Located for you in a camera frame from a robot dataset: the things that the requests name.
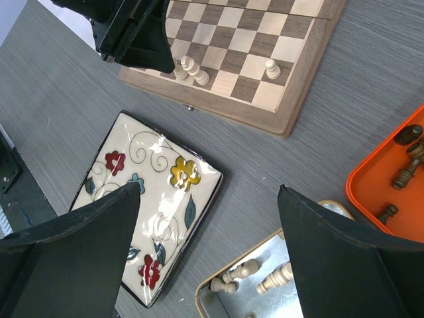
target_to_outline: brown chess piece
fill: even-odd
[[[407,144],[417,140],[422,134],[423,127],[421,125],[409,125],[399,131],[393,140],[401,146],[406,146]]]
[[[406,152],[411,157],[409,164],[399,171],[396,178],[392,182],[395,189],[401,190],[408,185],[411,178],[414,177],[416,169],[424,162],[424,144],[419,142],[410,146]]]
[[[381,223],[386,225],[388,218],[393,217],[397,212],[399,212],[398,207],[396,207],[394,204],[387,204],[387,206],[384,208],[384,212],[377,215],[376,218]]]

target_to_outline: blue flower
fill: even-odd
[[[146,189],[144,188],[144,180],[143,178],[139,178],[138,174],[132,174],[131,180],[128,180],[127,183],[129,184],[130,182],[138,182],[140,185],[140,194],[146,192]]]

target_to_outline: leaf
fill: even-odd
[[[196,218],[196,205],[194,204],[192,195],[190,196],[190,200],[188,200],[187,207],[185,209],[184,215],[184,223],[187,230],[191,227]]]
[[[87,179],[85,181],[85,190],[88,194],[92,195],[95,191],[95,184],[93,181],[93,177],[91,177],[90,179]]]
[[[130,247],[130,250],[128,251],[127,260],[133,260],[139,252],[140,250],[137,247]]]
[[[165,266],[165,259],[166,259],[166,251],[162,244],[159,242],[154,243],[154,250],[156,251],[156,256],[158,257],[158,262],[161,263],[162,266]]]

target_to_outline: gray wooden table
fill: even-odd
[[[280,226],[284,183],[314,200],[345,198],[349,172],[424,103],[422,0],[348,0],[292,136],[270,136],[125,86],[35,0],[0,48],[0,123],[57,214],[65,213],[117,113],[165,127],[228,172],[166,295],[144,309],[121,290],[124,318],[198,317],[199,282]]]

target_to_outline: red flower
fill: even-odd
[[[105,155],[106,168],[112,171],[112,176],[116,176],[119,170],[124,169],[125,154],[117,151]]]
[[[144,257],[144,265],[138,268],[138,273],[143,277],[141,286],[148,286],[151,290],[154,289],[160,277],[159,265],[160,263],[157,260],[153,261],[150,255]]]

